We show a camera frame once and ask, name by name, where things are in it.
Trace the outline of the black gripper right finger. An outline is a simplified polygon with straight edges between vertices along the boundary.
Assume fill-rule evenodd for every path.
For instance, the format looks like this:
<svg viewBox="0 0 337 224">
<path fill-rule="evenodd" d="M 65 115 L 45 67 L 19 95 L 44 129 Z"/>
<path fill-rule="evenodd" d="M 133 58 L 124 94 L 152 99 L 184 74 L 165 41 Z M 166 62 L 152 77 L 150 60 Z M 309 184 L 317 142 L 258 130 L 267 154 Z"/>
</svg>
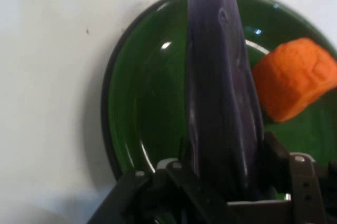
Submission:
<svg viewBox="0 0 337 224">
<path fill-rule="evenodd" d="M 306 153 L 289 152 L 267 132 L 263 164 L 264 179 L 278 193 L 291 196 L 284 204 L 293 223 L 336 223 L 336 160 L 322 166 Z"/>
</svg>

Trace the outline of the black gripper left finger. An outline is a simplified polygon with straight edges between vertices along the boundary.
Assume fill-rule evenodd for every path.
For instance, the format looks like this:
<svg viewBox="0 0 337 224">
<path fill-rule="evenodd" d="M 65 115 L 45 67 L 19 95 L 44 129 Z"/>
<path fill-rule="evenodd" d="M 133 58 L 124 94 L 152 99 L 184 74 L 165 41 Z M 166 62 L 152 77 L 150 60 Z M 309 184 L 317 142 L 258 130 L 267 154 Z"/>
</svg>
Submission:
<svg viewBox="0 0 337 224">
<path fill-rule="evenodd" d="M 226 223 L 226 205 L 191 170 L 192 145 L 181 139 L 179 158 L 154 173 L 123 174 L 88 223 L 153 223 L 167 215 L 174 223 Z"/>
</svg>

